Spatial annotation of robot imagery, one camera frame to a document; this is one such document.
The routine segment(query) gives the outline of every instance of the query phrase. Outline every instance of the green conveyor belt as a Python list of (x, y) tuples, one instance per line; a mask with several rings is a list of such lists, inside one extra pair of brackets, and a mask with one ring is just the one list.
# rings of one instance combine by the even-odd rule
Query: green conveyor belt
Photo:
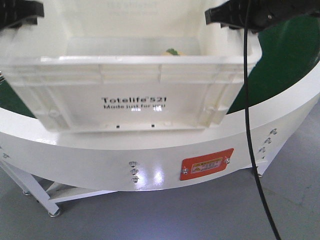
[[(262, 58), (249, 76), (250, 105), (283, 92), (302, 79), (320, 59), (320, 22), (298, 17), (259, 34)], [(0, 85), (0, 108), (33, 117), (8, 83)], [(240, 91), (229, 113), (244, 109)]]

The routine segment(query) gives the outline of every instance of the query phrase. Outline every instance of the metal bolt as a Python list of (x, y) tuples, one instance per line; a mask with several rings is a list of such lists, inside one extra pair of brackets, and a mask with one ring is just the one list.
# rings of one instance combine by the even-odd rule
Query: metal bolt
[(135, 168), (138, 163), (136, 161), (129, 162), (130, 167)]
[(132, 169), (132, 170), (131, 170), (132, 175), (136, 175), (138, 172), (139, 172), (138, 169)]
[(259, 149), (259, 152), (260, 152), (260, 153), (265, 153), (265, 152), (266, 152), (266, 147), (261, 147), (261, 148)]
[(4, 159), (10, 158), (10, 156), (8, 154), (5, 154), (5, 153), (2, 156), (3, 156)]
[(181, 173), (184, 174), (184, 175), (187, 175), (189, 172), (189, 169), (188, 168), (184, 168), (181, 170)]
[(270, 132), (270, 134), (276, 135), (278, 133), (277, 129), (272, 129), (272, 131)]
[(136, 184), (138, 182), (139, 178), (137, 176), (132, 178), (132, 181)]
[(271, 137), (268, 137), (265, 141), (264, 141), (264, 143), (265, 144), (270, 144), (272, 141), (271, 141)]

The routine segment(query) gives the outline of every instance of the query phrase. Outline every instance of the gray concrete floor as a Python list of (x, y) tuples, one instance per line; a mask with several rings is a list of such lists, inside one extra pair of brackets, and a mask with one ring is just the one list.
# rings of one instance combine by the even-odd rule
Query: gray concrete floor
[[(261, 179), (283, 240), (320, 240), (320, 103)], [(0, 240), (274, 240), (250, 169), (65, 202), (50, 218), (0, 170)]]

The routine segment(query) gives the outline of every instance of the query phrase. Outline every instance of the white curved machine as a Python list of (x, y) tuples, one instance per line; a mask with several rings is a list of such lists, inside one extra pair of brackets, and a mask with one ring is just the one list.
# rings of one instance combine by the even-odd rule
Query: white curved machine
[[(260, 174), (318, 101), (319, 74), (320, 64), (286, 91), (250, 108)], [(70, 186), (107, 191), (161, 190), (198, 184), (251, 166), (243, 110), (204, 130), (73, 134), (48, 132), (37, 119), (4, 109), (0, 115), (2, 165)], [(234, 151), (225, 170), (180, 180), (184, 159), (231, 148)], [(137, 182), (133, 181), (130, 162), (136, 162)]]

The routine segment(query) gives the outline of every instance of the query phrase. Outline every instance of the black cable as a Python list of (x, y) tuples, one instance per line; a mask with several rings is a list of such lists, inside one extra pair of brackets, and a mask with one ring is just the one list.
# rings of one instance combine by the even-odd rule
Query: black cable
[(261, 182), (259, 179), (257, 165), (255, 160), (255, 154), (252, 146), (252, 139), (251, 139), (251, 131), (250, 131), (250, 117), (249, 117), (249, 83), (248, 83), (248, 20), (249, 20), (249, 11), (250, 11), (251, 0), (248, 1), (248, 8), (246, 12), (245, 18), (245, 26), (244, 26), (244, 46), (243, 46), (243, 71), (244, 71), (244, 91), (245, 91), (245, 128), (246, 128), (246, 138), (248, 142), (249, 154), (252, 164), (252, 171), (255, 179), (256, 186), (259, 191), (259, 195), (265, 210), (265, 213), (268, 217), (270, 226), (273, 230), (274, 236), (277, 240), (281, 240), (279, 232), (277, 230), (276, 224), (272, 218), (271, 212), (269, 210), (266, 197), (264, 195), (264, 191), (261, 186)]

